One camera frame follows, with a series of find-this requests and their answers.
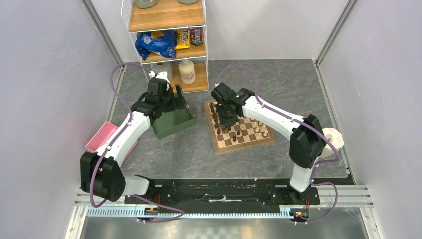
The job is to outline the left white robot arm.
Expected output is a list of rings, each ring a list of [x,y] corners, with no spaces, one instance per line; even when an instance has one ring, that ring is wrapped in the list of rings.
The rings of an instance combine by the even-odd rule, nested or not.
[[[148,83],[147,91],[129,107],[128,115],[112,137],[95,152],[85,152],[80,159],[81,189],[104,201],[117,201],[121,196],[137,195],[144,203],[155,200],[156,190],[143,176],[125,177],[121,165],[136,141],[160,118],[162,113],[185,109],[181,84],[174,87],[163,77]]]

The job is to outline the wooden chess board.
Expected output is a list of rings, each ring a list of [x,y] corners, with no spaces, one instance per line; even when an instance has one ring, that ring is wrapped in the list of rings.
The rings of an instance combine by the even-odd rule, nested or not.
[[[271,128],[248,117],[238,117],[234,126],[223,128],[219,120],[217,101],[203,103],[215,154],[272,144],[276,141]]]

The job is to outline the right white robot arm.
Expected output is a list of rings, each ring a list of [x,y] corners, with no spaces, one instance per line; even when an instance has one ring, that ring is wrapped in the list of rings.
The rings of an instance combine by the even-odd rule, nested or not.
[[[235,125],[239,117],[248,117],[268,125],[288,139],[289,157],[294,167],[287,197],[294,204],[305,200],[315,163],[327,145],[319,119],[314,115],[292,114],[264,101],[251,90],[242,88],[236,92],[225,83],[218,84],[211,96],[217,101],[223,127]]]

